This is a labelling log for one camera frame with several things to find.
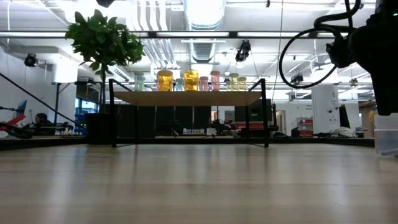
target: yellow liquid jar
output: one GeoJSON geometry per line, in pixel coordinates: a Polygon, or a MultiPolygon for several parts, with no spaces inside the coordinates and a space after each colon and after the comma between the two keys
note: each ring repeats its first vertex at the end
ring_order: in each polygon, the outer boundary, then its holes
{"type": "Polygon", "coordinates": [[[239,78],[238,73],[229,74],[229,80],[231,81],[231,91],[239,91],[238,78],[239,78]]]}
{"type": "Polygon", "coordinates": [[[157,73],[157,90],[173,91],[173,72],[161,70],[157,73]]]}
{"type": "Polygon", "coordinates": [[[239,91],[246,91],[246,77],[239,77],[239,91]]]}
{"type": "Polygon", "coordinates": [[[186,70],[184,72],[185,91],[198,91],[198,76],[196,70],[186,70]]]}

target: security camera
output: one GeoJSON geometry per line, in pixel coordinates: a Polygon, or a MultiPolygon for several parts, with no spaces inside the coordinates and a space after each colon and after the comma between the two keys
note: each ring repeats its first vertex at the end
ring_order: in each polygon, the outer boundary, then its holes
{"type": "Polygon", "coordinates": [[[27,54],[24,63],[27,67],[36,67],[39,64],[39,60],[37,60],[35,53],[29,53],[27,54]]]}
{"type": "Polygon", "coordinates": [[[236,53],[235,60],[236,62],[244,62],[248,57],[251,51],[250,41],[244,40],[241,46],[236,53]]]}
{"type": "Polygon", "coordinates": [[[299,84],[304,81],[303,75],[301,73],[292,76],[291,83],[299,84]]]}
{"type": "Polygon", "coordinates": [[[113,2],[114,0],[97,0],[97,3],[102,7],[109,7],[113,2]]]}

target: white pillar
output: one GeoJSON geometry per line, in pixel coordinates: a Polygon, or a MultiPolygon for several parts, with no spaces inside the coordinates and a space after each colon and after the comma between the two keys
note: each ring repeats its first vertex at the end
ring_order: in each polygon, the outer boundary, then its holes
{"type": "MultiPolygon", "coordinates": [[[[77,81],[78,64],[69,59],[61,59],[57,64],[53,65],[53,81],[57,83],[75,82],[77,81]]],[[[53,86],[52,97],[56,97],[57,86],[53,86]]],[[[76,85],[69,85],[59,94],[58,112],[64,114],[68,118],[75,120],[75,99],[76,85]]],[[[54,112],[50,111],[49,120],[53,121],[54,112]]],[[[57,123],[69,122],[65,118],[58,115],[57,123]]]]}
{"type": "Polygon", "coordinates": [[[312,88],[314,134],[328,133],[340,127],[338,90],[336,85],[312,88]]]}

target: glass jar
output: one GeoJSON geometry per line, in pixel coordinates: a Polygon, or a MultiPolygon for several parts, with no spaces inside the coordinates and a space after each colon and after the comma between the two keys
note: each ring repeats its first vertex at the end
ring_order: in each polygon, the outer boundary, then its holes
{"type": "Polygon", "coordinates": [[[184,79],[183,78],[178,78],[175,80],[175,89],[174,91],[184,91],[184,79]]]}
{"type": "Polygon", "coordinates": [[[144,74],[135,74],[134,76],[134,91],[144,91],[144,74]]]}
{"type": "Polygon", "coordinates": [[[200,77],[200,91],[208,91],[209,90],[209,78],[208,77],[200,77]]]}
{"type": "Polygon", "coordinates": [[[210,75],[211,75],[211,90],[219,91],[220,90],[220,72],[212,71],[212,72],[210,72],[210,75]]]}
{"type": "Polygon", "coordinates": [[[186,70],[184,72],[185,91],[198,91],[198,76],[196,70],[186,70]]]}
{"type": "Polygon", "coordinates": [[[239,77],[239,91],[246,91],[246,77],[239,77]]]}
{"type": "Polygon", "coordinates": [[[239,91],[238,73],[229,74],[229,80],[231,81],[231,91],[239,91]]]}
{"type": "Polygon", "coordinates": [[[173,91],[173,72],[161,70],[157,73],[157,90],[173,91]]]}
{"type": "Polygon", "coordinates": [[[226,91],[232,91],[232,90],[231,90],[231,81],[226,80],[226,81],[225,81],[225,84],[226,84],[226,91]]]}

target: red object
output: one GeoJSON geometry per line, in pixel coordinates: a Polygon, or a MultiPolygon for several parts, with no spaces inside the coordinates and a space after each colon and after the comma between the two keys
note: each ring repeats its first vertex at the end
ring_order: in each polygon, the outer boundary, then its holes
{"type": "MultiPolygon", "coordinates": [[[[235,124],[236,129],[242,129],[246,128],[246,123],[236,123],[235,124]]],[[[249,123],[250,129],[264,129],[264,124],[263,123],[249,123]]]]}
{"type": "Polygon", "coordinates": [[[312,136],[313,131],[300,131],[301,136],[312,136]]]}
{"type": "Polygon", "coordinates": [[[313,120],[308,119],[308,120],[300,120],[298,122],[299,124],[313,124],[313,120]]]}
{"type": "MultiPolygon", "coordinates": [[[[22,121],[25,118],[26,118],[26,116],[24,114],[21,114],[18,117],[15,117],[15,118],[11,119],[10,121],[8,121],[6,124],[16,126],[16,124],[18,122],[22,121]]],[[[6,129],[5,127],[1,127],[0,131],[4,131],[5,129],[6,129]]]]}

